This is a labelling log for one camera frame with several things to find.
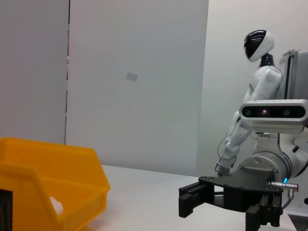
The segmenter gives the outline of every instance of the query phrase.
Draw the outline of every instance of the tabletop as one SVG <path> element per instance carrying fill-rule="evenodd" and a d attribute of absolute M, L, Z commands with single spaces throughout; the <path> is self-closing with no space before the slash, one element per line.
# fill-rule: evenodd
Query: tabletop
<path fill-rule="evenodd" d="M 195 183 L 188 177 L 131 168 L 103 166 L 111 190 L 106 210 L 81 231 L 244 231 L 245 213 L 203 204 L 187 218 L 178 216 L 178 188 Z M 280 227 L 260 231 L 296 231 L 287 213 Z"/>

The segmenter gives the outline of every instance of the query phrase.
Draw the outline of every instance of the white backdrop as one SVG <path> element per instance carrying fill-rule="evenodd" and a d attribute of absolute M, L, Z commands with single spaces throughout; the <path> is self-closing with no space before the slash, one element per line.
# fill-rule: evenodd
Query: white backdrop
<path fill-rule="evenodd" d="M 64 143 L 68 0 L 0 1 L 0 137 Z"/>
<path fill-rule="evenodd" d="M 243 102 L 251 75 L 259 66 L 259 62 L 250 63 L 245 56 L 245 36 L 257 29 L 270 31 L 275 37 L 275 47 L 270 53 L 278 66 L 279 59 L 286 51 L 308 50 L 307 9 L 308 1 L 305 0 L 210 1 L 198 143 L 198 176 L 216 175 L 214 167 L 218 161 L 217 146 L 229 130 L 233 114 Z M 243 143 L 234 169 L 246 156 L 252 154 L 254 144 L 251 137 Z M 301 183 L 302 187 L 308 185 L 307 172 L 303 178 L 307 180 Z"/>
<path fill-rule="evenodd" d="M 193 175 L 207 7 L 72 1 L 67 144 L 95 148 L 106 165 Z"/>

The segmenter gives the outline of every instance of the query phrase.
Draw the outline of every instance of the yellow plastic bin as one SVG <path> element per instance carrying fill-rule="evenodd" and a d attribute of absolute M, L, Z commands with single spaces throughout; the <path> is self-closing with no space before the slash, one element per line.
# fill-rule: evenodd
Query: yellow plastic bin
<path fill-rule="evenodd" d="M 77 231 L 104 211 L 110 186 L 92 149 L 4 138 L 0 189 L 13 192 L 14 231 Z"/>

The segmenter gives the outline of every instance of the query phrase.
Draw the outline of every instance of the metal connector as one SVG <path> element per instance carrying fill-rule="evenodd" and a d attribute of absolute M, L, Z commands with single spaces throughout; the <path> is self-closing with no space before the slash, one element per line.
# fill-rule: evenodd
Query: metal connector
<path fill-rule="evenodd" d="M 280 188 L 280 189 L 291 189 L 293 192 L 298 192 L 298 184 L 284 184 L 281 182 L 270 182 L 269 183 L 270 186 L 276 187 L 276 188 Z"/>
<path fill-rule="evenodd" d="M 288 190 L 288 199 L 293 200 L 294 199 L 294 191 L 293 189 Z"/>

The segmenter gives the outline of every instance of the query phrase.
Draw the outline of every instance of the cable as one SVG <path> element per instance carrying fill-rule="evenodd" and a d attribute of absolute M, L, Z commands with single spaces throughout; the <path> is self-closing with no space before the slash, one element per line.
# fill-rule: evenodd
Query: cable
<path fill-rule="evenodd" d="M 236 123 L 235 123 L 235 126 L 234 126 L 234 128 L 233 128 L 233 131 L 232 131 L 232 133 L 231 133 L 229 136 L 231 136 L 231 135 L 233 134 L 233 132 L 234 132 L 234 130 L 235 130 L 235 128 L 236 128 L 236 125 L 237 125 L 237 123 L 240 121 L 240 119 L 241 119 L 241 117 L 239 117 L 239 118 L 237 119 L 237 121 L 236 121 Z M 236 158 L 236 156 L 234 156 L 234 157 L 232 157 L 232 158 L 230 158 L 230 159 L 224 159 L 224 158 L 222 158 L 222 157 L 219 155 L 219 152 L 218 152 L 221 143 L 222 143 L 226 138 L 228 138 L 229 136 L 226 136 L 225 138 L 223 138 L 223 139 L 221 140 L 221 142 L 219 143 L 218 147 L 217 147 L 217 155 L 218 155 L 218 156 L 220 157 L 220 159 L 222 159 L 222 160 L 232 160 L 232 159 Z"/>
<path fill-rule="evenodd" d="M 281 210 L 284 210 L 285 208 L 287 208 L 287 206 L 291 203 L 292 199 L 289 199 L 282 207 Z"/>

